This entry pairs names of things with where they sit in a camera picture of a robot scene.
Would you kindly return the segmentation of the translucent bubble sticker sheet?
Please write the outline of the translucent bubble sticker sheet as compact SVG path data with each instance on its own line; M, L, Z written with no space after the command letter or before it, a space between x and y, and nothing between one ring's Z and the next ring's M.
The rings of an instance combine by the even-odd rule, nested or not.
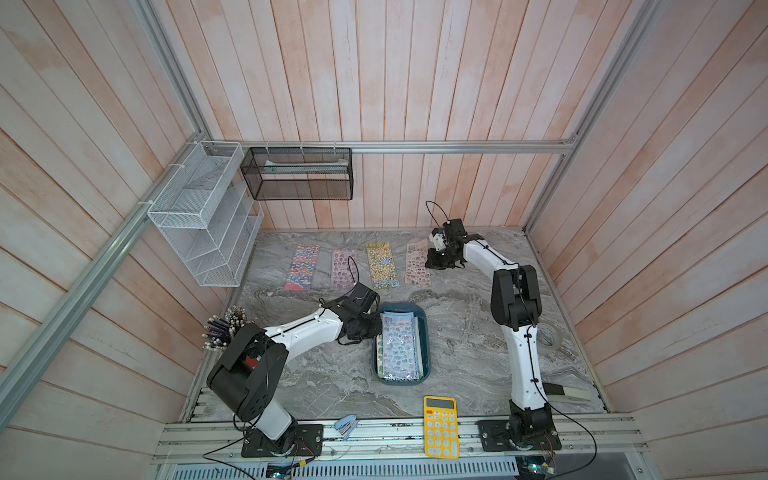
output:
M419 328L412 312L384 312L378 362L380 377L415 382L423 376Z

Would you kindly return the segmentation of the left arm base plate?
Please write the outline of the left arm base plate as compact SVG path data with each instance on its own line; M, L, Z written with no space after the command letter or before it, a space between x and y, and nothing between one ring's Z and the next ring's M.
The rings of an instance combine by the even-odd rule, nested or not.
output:
M276 440L253 427L246 431L241 450L243 458L317 457L322 452L322 424L291 424Z

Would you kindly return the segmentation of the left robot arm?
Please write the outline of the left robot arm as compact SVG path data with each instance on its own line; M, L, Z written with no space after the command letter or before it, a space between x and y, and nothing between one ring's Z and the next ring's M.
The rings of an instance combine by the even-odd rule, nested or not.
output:
M266 443L273 455L294 449L297 422L274 398L289 361L325 343L349 345L382 332L380 296L362 283L345 295L322 300L318 309L287 324L244 325L208 374L209 389L245 424L246 437Z

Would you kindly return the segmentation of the cat sticker sheet pink blue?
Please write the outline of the cat sticker sheet pink blue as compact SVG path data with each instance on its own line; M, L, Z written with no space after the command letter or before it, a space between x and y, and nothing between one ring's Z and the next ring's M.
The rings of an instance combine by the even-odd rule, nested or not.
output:
M296 247L284 285L285 290L308 291L311 289L319 251L319 245Z

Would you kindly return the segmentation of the teal storage tray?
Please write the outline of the teal storage tray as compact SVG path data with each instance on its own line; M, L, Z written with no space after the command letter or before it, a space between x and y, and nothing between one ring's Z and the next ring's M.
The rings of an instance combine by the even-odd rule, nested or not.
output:
M377 336L374 341L374 347L373 347L373 353L372 353L372 366L373 366L374 374L380 382L386 385L394 385L394 386L418 385L422 383L430 375L430 372L431 372L429 333L428 333L426 313L421 307L413 303L389 303L389 304L383 305L379 311L381 320L384 312L400 312L400 313L412 312L416 317L418 322L418 328L419 328L423 376L421 377L420 380L415 382L390 382L382 379L380 377L379 370L378 370L378 362L379 362L380 348L381 348L381 338L380 338L381 334Z

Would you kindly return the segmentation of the yellow green sticker sheet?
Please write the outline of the yellow green sticker sheet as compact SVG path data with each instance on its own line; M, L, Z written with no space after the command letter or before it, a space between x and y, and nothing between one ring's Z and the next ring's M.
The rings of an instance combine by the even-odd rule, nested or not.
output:
M368 243L366 251L373 286L377 289L398 287L399 280L390 243Z

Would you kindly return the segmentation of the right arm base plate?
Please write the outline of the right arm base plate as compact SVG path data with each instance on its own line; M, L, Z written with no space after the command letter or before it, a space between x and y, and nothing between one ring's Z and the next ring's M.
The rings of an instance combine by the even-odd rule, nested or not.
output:
M562 443L553 429L535 429L516 418L476 422L485 452L560 450Z

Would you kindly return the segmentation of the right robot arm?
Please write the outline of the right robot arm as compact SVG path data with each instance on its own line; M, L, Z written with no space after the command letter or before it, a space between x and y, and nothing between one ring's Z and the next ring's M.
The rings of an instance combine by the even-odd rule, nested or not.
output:
M490 310L507 342L511 366L510 416L501 435L506 449L561 448L540 373L538 323L542 301L536 269L493 249L460 219L446 221L429 235L425 267L446 270L471 264L492 282Z

